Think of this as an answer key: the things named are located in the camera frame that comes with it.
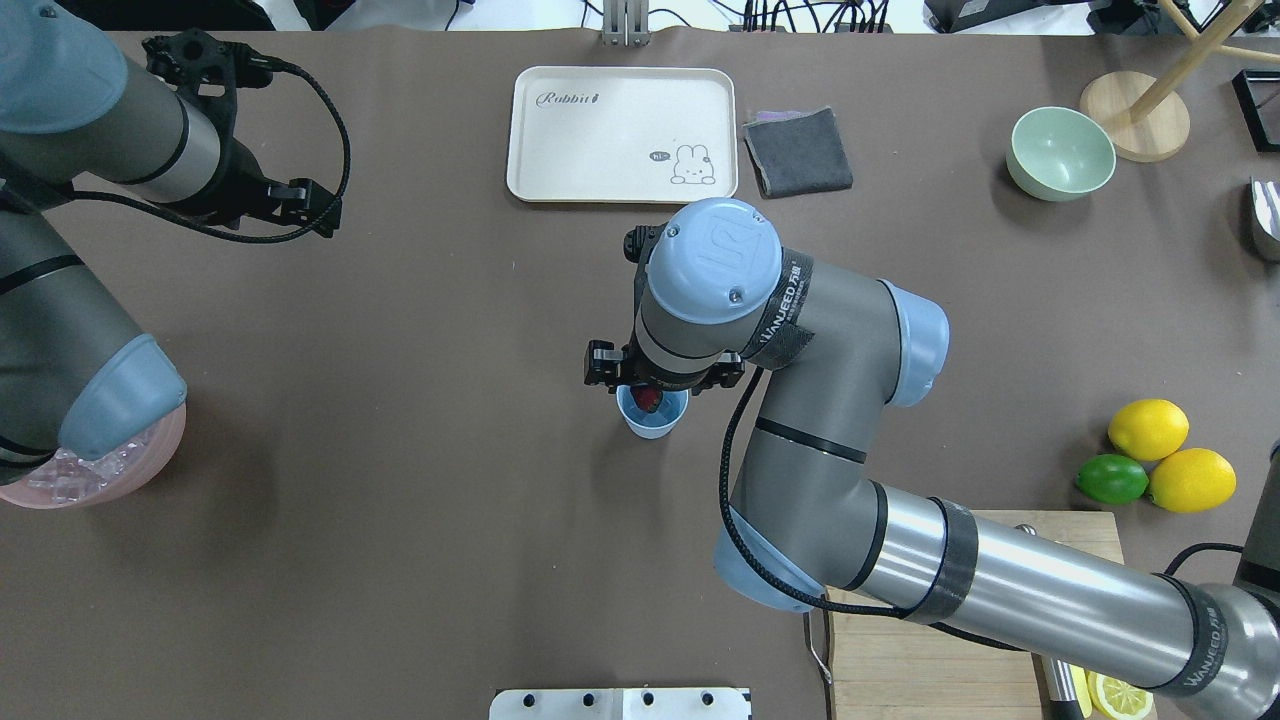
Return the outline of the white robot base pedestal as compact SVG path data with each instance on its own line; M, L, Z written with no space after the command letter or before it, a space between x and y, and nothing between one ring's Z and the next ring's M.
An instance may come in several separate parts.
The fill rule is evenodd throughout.
M508 689L490 703L489 719L751 719L748 689L733 687L631 687Z

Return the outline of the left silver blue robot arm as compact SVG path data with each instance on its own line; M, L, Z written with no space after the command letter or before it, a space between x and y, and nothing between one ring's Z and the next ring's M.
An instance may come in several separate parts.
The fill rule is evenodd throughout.
M268 178L236 137L241 88L294 63L201 29L154 36L133 61L54 1L3 4L3 483L58 451L99 459L182 407L187 386L86 260L46 220L77 200L116 202L250 243L329 237L349 182Z

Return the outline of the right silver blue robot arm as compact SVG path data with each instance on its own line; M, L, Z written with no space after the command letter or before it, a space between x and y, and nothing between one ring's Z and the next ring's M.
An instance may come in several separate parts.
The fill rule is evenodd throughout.
M771 374L736 478L723 448L716 569L801 612L858 607L1024 650L1171 698L1196 719L1277 716L1277 471L1234 579L1147 574L865 474L886 407L920 402L948 351L928 299L783 247L755 208L704 199L623 241L628 342L594 340L585 383L655 411L662 395Z

